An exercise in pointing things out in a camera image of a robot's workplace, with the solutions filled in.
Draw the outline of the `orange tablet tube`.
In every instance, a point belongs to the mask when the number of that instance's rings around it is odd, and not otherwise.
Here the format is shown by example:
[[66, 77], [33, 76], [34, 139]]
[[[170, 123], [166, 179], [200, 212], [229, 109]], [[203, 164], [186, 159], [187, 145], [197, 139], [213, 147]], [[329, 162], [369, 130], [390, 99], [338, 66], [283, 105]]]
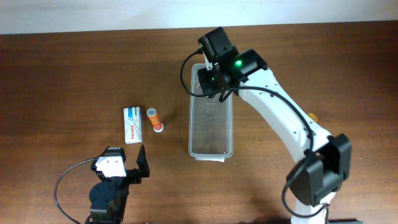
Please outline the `orange tablet tube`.
[[155, 132], [161, 133], [164, 130], [164, 125], [161, 123], [159, 116], [154, 108], [147, 110], [147, 116], [152, 124], [152, 128]]

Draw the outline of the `white Panadol box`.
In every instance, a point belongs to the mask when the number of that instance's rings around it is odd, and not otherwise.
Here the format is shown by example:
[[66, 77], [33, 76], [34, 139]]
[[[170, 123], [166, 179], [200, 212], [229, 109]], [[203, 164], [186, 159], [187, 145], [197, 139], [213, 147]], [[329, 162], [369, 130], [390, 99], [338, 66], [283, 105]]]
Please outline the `white Panadol box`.
[[126, 144], [142, 142], [142, 118], [140, 107], [123, 109], [124, 139]]

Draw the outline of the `clear plastic container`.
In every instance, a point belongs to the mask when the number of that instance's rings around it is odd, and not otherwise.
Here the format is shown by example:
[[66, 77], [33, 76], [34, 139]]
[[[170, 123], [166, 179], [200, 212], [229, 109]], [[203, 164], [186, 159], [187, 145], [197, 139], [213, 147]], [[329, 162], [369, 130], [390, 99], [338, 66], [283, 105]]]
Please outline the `clear plastic container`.
[[233, 97], [190, 97], [188, 152], [198, 161], [224, 162], [233, 155]]

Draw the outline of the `small jar gold lid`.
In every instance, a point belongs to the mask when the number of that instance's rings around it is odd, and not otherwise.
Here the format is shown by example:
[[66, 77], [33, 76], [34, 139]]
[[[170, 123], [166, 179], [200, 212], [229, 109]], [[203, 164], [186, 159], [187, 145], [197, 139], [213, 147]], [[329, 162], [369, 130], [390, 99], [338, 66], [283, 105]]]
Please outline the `small jar gold lid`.
[[311, 118], [314, 122], [318, 121], [318, 117], [317, 115], [313, 114], [313, 113], [309, 113], [308, 117]]

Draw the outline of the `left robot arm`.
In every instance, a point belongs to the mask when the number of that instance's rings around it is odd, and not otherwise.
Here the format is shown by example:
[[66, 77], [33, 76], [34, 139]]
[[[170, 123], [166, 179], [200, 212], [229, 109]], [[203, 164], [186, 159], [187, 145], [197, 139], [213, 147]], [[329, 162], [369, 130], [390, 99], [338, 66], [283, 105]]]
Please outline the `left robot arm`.
[[126, 155], [121, 147], [108, 146], [91, 164], [101, 182], [89, 193], [90, 215], [86, 223], [122, 223], [129, 186], [140, 184], [150, 176], [145, 147], [140, 147], [136, 163], [138, 168], [125, 169]]

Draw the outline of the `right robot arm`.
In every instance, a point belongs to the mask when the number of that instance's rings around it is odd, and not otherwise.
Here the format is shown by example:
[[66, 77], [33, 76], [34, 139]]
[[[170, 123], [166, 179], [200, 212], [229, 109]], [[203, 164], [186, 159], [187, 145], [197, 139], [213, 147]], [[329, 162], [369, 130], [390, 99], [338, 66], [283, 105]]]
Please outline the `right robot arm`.
[[281, 200], [292, 223], [328, 223], [329, 206], [349, 177], [352, 143], [321, 127], [284, 91], [267, 62], [253, 49], [238, 52], [222, 27], [199, 38], [202, 97], [234, 93], [249, 103], [277, 133], [296, 163]]

